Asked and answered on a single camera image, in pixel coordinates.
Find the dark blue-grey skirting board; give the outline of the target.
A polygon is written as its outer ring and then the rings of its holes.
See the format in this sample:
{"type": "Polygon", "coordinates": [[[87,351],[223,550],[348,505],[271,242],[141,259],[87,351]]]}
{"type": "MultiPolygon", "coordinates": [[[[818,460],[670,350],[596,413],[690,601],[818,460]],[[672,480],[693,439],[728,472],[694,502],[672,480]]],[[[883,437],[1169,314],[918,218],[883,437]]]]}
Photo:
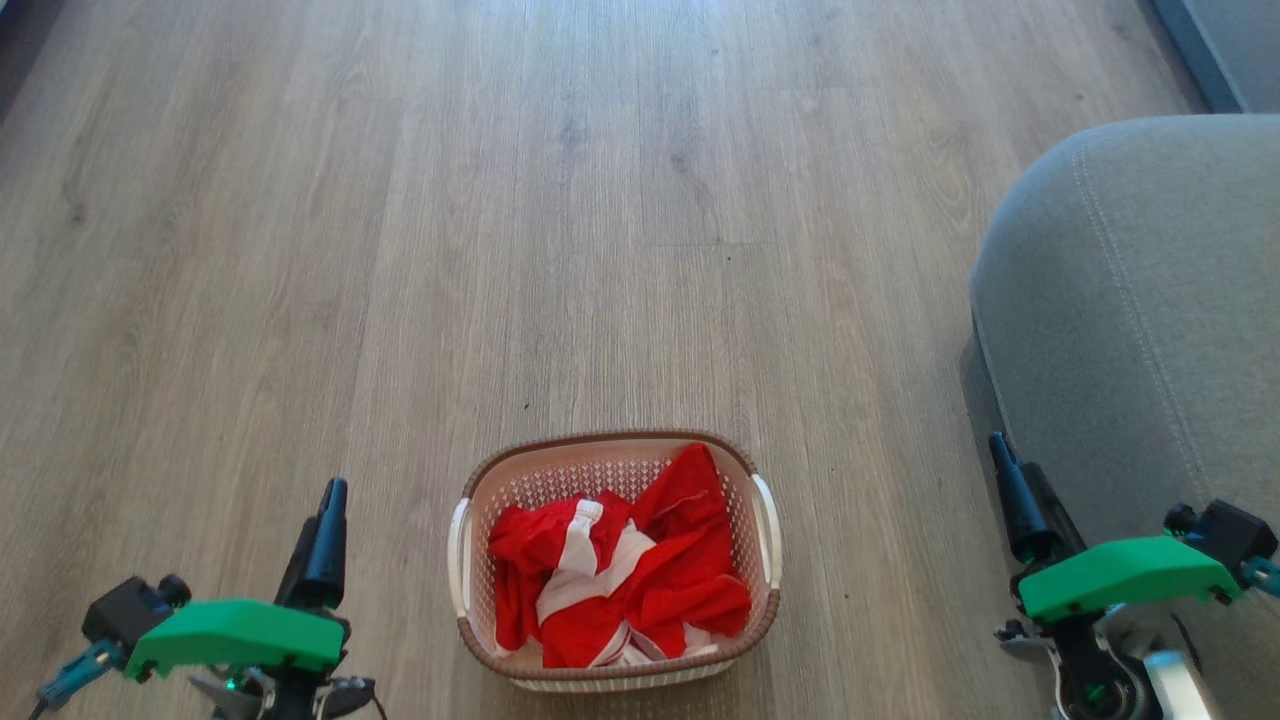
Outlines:
{"type": "Polygon", "coordinates": [[[1280,0],[1149,0],[1216,114],[1280,114],[1280,0]]]}

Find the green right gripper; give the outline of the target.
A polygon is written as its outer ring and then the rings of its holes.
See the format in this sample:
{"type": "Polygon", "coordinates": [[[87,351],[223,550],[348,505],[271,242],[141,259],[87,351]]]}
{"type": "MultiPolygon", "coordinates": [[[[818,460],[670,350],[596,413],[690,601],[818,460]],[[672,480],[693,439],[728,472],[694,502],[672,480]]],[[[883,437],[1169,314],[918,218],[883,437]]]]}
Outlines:
{"type": "Polygon", "coordinates": [[[1087,548],[1039,464],[1021,464],[1002,432],[989,437],[989,456],[1009,548],[1023,565],[1010,580],[1023,618],[995,632],[1010,650],[1042,648],[1064,669],[1117,669],[1120,660],[1096,628],[1110,611],[1187,597],[1231,603],[1242,596],[1228,566],[1172,536],[1087,548]]]}

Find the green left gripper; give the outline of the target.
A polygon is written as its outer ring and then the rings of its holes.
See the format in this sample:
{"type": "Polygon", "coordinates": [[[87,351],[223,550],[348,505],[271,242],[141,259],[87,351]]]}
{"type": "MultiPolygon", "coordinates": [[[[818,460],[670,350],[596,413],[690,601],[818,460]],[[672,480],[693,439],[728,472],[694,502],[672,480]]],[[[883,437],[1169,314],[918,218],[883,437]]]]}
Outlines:
{"type": "Polygon", "coordinates": [[[307,518],[274,603],[192,602],[134,643],[123,674],[145,683],[178,667],[207,667],[219,682],[192,683],[221,720],[342,720],[376,706],[376,683],[337,676],[349,624],[337,609],[346,593],[348,483],[332,478],[307,518]]]}

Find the beige plastic laundry basket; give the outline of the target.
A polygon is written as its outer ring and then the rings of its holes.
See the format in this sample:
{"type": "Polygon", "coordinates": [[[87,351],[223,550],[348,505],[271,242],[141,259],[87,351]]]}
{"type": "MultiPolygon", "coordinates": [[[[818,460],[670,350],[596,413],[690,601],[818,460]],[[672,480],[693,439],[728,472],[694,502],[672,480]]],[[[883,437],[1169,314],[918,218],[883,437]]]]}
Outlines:
{"type": "Polygon", "coordinates": [[[516,445],[483,461],[454,506],[448,578],[463,644],[516,685],[544,693],[611,693],[678,685],[727,671],[765,637],[780,610],[782,532],[777,503],[756,464],[723,437],[703,430],[640,429],[580,433],[516,445]],[[529,644],[509,656],[494,642],[494,565],[488,538],[509,506],[538,509],[577,495],[637,497],[686,446],[703,443],[719,473],[733,534],[732,560],[751,596],[744,629],[718,635],[716,650],[650,664],[545,669],[529,644]]]}

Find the grey fabric sofa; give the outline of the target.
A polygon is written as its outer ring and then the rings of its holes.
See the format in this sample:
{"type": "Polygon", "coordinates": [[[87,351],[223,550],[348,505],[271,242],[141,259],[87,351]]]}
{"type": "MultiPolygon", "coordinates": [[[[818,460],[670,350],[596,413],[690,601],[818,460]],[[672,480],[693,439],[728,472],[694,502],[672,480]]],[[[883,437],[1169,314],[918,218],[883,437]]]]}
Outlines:
{"type": "Polygon", "coordinates": [[[1152,117],[1051,149],[970,283],[980,400],[1089,544],[1229,502],[1280,536],[1280,114],[1152,117]]]}

